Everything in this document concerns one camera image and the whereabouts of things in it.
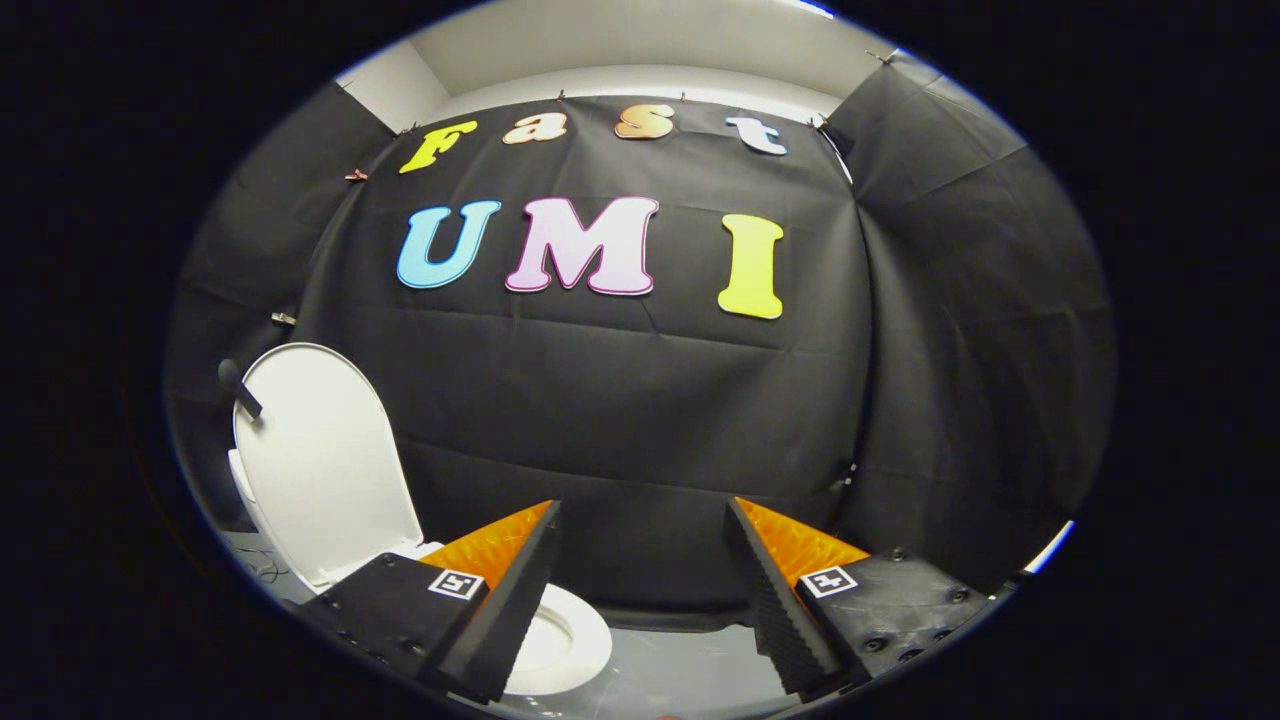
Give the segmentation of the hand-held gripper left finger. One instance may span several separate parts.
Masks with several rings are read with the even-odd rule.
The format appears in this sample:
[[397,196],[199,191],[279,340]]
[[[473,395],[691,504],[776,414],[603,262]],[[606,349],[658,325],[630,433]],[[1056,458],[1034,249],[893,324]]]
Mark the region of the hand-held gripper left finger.
[[370,667],[435,694],[502,697],[561,551],[548,500],[408,559],[385,552],[300,606],[300,620]]

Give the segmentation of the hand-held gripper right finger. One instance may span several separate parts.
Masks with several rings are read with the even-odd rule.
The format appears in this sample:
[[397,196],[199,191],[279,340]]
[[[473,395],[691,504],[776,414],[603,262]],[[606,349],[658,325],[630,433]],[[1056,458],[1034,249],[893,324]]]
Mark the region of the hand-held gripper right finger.
[[726,503],[723,528],[756,647],[804,701],[897,671],[1000,600],[910,550],[870,553],[746,498]]

